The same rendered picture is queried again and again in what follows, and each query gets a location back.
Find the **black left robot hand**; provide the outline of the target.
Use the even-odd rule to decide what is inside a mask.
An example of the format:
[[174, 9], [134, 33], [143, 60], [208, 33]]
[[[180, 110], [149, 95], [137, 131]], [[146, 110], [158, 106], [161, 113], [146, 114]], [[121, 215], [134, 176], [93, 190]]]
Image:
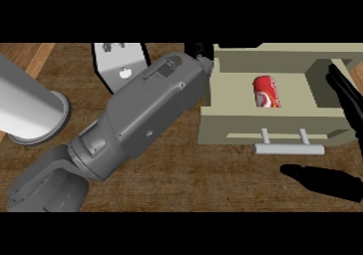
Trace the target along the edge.
[[255, 49], [261, 46], [260, 42], [223, 42], [223, 43], [186, 43], [184, 44], [184, 60], [214, 61], [214, 47], [221, 49]]

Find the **red can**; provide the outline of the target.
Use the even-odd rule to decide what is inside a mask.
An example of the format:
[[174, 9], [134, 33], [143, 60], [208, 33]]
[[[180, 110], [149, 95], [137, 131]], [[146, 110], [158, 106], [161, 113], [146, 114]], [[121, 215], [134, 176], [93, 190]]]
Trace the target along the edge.
[[255, 102], [261, 108], [280, 108], [280, 98], [275, 79], [270, 76], [260, 76], [254, 80]]

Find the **beige wooden drawer box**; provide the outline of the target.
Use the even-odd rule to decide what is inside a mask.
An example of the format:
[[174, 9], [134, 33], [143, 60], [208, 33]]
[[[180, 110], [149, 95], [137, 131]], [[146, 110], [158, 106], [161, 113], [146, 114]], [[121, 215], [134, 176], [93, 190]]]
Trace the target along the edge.
[[211, 74], [211, 106], [201, 108], [204, 116], [344, 116], [341, 108], [319, 108], [304, 74], [269, 73], [276, 81], [280, 108], [260, 108], [255, 104], [254, 79], [261, 73], [223, 73], [215, 60]]

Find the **beige drawer front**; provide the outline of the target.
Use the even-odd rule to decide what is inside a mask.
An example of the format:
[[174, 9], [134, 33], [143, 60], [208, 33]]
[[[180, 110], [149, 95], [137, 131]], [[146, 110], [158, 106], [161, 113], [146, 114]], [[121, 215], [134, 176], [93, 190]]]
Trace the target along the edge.
[[252, 144], [263, 142], [267, 129], [273, 143], [301, 143], [300, 130], [313, 144], [341, 145], [356, 139], [354, 129], [338, 108], [289, 110], [252, 108], [220, 110], [201, 108], [198, 142], [201, 144]]

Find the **beige wooden cabinet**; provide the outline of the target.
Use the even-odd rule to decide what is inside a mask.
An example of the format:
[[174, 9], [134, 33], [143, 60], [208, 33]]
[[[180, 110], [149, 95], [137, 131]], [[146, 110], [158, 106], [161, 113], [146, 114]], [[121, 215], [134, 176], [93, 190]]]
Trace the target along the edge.
[[338, 59], [343, 72], [350, 72], [363, 61], [363, 43], [263, 43], [255, 48], [221, 44], [214, 56], [224, 73], [303, 74], [317, 106], [338, 108], [337, 94], [326, 82], [329, 65]]

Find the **white cylinder with grey rim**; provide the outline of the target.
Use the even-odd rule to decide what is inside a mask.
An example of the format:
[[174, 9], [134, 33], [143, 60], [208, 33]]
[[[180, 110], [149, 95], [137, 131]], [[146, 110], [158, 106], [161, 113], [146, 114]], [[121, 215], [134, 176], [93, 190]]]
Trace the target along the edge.
[[0, 53], [0, 130], [38, 145], [62, 132], [72, 116], [69, 98], [50, 91]]

